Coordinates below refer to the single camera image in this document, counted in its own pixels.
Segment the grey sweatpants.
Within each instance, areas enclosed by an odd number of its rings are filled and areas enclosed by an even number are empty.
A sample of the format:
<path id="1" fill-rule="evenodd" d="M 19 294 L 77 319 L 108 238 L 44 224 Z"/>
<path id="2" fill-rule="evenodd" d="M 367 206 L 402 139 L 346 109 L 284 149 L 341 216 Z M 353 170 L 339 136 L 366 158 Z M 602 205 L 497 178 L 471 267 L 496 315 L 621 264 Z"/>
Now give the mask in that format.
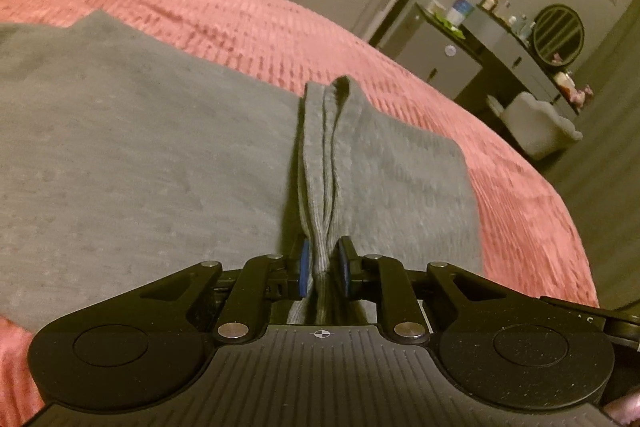
<path id="1" fill-rule="evenodd" d="M 270 86 L 93 13 L 1 28 L 1 312 L 35 331 L 200 261 L 311 241 L 294 317 L 336 313 L 337 239 L 409 269 L 482 269 L 460 147 L 348 77 Z"/>

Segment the grey cabinet with drawers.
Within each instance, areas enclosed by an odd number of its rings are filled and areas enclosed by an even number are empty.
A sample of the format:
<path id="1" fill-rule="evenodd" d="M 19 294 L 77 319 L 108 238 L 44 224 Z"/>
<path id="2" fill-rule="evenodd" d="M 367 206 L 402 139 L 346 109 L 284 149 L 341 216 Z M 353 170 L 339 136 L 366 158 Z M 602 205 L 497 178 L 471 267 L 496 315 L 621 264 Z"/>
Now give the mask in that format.
<path id="1" fill-rule="evenodd" d="M 381 51 L 468 112 L 485 110 L 485 98 L 509 104 L 521 92 L 551 103 L 563 117 L 577 112 L 524 43 L 488 14 L 476 11 L 457 36 L 416 3 Z"/>

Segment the pink ribbed bed blanket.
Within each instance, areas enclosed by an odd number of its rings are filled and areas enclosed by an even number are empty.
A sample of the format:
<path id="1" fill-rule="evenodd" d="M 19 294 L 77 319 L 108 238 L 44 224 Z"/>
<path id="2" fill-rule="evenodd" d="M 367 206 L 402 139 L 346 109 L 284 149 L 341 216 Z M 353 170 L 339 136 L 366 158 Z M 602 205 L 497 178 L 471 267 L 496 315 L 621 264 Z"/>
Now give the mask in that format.
<path id="1" fill-rule="evenodd" d="M 387 116 L 454 141 L 478 210 L 482 268 L 532 296 L 593 306 L 597 291 L 561 196 L 495 132 L 326 18 L 288 0 L 1 0 L 1 28 L 67 28 L 102 13 L 200 60 L 302 94 L 306 83 L 354 78 Z M 31 329 L 1 312 L 1 421 L 42 406 L 26 366 Z"/>

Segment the white blue container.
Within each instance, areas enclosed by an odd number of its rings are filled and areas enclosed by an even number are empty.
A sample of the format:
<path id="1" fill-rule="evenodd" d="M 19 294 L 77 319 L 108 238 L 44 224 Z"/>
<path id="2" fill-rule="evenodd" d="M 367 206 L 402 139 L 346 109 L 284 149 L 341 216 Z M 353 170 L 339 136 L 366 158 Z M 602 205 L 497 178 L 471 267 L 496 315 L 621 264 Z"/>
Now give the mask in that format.
<path id="1" fill-rule="evenodd" d="M 456 0 L 446 13 L 446 21 L 452 26 L 459 27 L 473 10 L 474 4 L 468 0 Z"/>

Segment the round black mirror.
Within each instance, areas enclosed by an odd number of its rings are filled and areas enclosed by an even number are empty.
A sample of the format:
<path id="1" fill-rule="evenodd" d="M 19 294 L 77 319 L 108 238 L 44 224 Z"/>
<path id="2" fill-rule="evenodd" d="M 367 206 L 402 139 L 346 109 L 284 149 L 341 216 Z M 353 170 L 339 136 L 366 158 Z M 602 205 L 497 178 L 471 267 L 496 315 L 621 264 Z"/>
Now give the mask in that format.
<path id="1" fill-rule="evenodd" d="M 548 68 L 570 66 L 585 45 L 586 31 L 579 14 L 561 3 L 543 8 L 534 19 L 530 48 L 537 62 Z"/>

